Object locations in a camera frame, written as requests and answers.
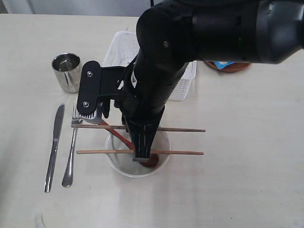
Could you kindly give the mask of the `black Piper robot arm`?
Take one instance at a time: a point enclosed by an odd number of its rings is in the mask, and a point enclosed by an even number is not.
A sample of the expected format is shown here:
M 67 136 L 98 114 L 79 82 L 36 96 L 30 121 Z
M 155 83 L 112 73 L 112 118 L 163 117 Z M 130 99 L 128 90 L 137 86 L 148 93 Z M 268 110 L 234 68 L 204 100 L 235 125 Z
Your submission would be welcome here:
M 147 161 L 165 104 L 192 61 L 279 64 L 304 47 L 301 0 L 164 0 L 136 24 L 139 51 L 115 100 Z

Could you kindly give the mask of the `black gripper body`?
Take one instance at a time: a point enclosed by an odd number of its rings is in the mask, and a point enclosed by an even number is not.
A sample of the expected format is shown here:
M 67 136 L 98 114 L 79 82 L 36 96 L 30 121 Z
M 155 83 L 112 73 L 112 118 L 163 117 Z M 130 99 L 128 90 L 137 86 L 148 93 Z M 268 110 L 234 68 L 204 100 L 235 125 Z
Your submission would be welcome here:
M 142 13 L 136 24 L 139 51 L 127 67 L 106 67 L 117 76 L 114 103 L 132 133 L 156 132 L 165 104 L 195 58 L 192 17 L 195 0 L 163 0 Z

